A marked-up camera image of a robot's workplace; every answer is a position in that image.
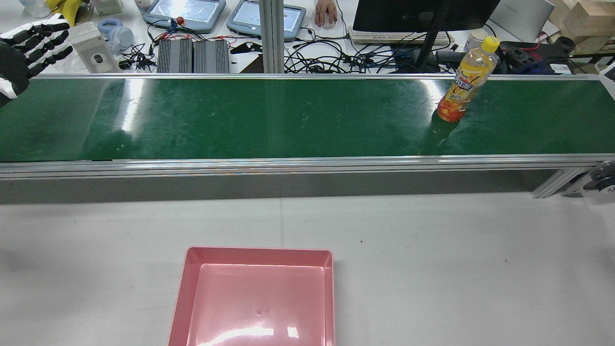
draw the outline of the yellow bottle cap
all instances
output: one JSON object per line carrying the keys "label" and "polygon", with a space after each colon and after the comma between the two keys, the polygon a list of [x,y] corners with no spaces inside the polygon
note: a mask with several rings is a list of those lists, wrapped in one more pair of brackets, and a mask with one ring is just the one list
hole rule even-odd
{"label": "yellow bottle cap", "polygon": [[499,47],[499,40],[493,36],[487,36],[487,38],[483,41],[483,44],[480,45],[480,48],[487,53],[493,53]]}

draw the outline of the monitor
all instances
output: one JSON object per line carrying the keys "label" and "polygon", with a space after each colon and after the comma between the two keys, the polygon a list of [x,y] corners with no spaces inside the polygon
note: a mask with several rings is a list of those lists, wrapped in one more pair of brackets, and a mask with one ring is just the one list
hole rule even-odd
{"label": "monitor", "polygon": [[145,12],[143,20],[154,26],[168,28],[169,19],[183,17],[185,27],[198,33],[209,33],[225,5],[225,0],[157,0]]}
{"label": "monitor", "polygon": [[[303,7],[284,5],[284,41],[289,42],[297,37],[301,22],[305,17]],[[261,36],[260,4],[255,0],[239,1],[235,10],[226,22],[229,30],[250,36]]]}
{"label": "monitor", "polygon": [[[499,0],[450,0],[439,31],[482,28]],[[442,0],[359,0],[352,28],[359,31],[425,33]]]}

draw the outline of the headphones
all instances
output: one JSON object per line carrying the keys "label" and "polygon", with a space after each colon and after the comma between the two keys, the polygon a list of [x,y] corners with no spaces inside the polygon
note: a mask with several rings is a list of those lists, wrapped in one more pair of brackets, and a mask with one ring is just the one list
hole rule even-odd
{"label": "headphones", "polygon": [[109,50],[111,53],[118,53],[120,50],[130,48],[135,39],[135,35],[130,29],[122,25],[119,19],[109,18],[98,23],[98,30],[108,39]]}

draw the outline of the green conveyor belt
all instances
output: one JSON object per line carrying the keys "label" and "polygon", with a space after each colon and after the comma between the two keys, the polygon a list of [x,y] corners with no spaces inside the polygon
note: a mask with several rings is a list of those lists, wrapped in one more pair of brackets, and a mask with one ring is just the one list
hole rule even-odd
{"label": "green conveyor belt", "polygon": [[0,161],[615,152],[599,81],[491,80],[458,124],[440,79],[34,79]]}

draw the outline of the laptop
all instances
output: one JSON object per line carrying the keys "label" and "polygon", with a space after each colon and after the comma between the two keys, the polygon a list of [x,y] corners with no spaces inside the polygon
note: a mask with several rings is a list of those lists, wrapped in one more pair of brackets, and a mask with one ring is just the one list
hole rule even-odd
{"label": "laptop", "polygon": [[553,11],[546,0],[501,0],[491,21],[523,42],[536,42]]}

